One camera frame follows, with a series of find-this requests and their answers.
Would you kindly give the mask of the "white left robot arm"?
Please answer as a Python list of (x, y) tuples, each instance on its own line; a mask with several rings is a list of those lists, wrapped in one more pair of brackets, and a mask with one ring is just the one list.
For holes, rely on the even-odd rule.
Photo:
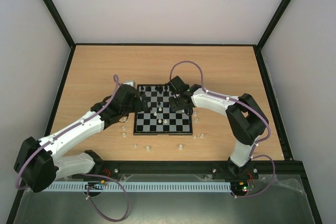
[(64, 154), (90, 136), (102, 132), (131, 113), (147, 109), (146, 96), (133, 86), (117, 86), (111, 96), (95, 103), (81, 118), (62, 130), (42, 137), (25, 139), (19, 149), (14, 171), (18, 174), (15, 186), (21, 190), (19, 181), (38, 193), (54, 180), (75, 174), (87, 174), (95, 166), (95, 158), (83, 152), (76, 156)]

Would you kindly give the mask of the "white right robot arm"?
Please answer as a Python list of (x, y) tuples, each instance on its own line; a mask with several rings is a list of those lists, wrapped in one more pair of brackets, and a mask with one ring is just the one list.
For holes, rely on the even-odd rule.
[(172, 111), (194, 108), (207, 109), (227, 117), (235, 147), (228, 159), (227, 170), (236, 177), (247, 172), (247, 164), (253, 156), (257, 141), (269, 126), (269, 121), (250, 94), (240, 97), (209, 91), (199, 84), (192, 86), (176, 76), (166, 86), (172, 93), (169, 103)]

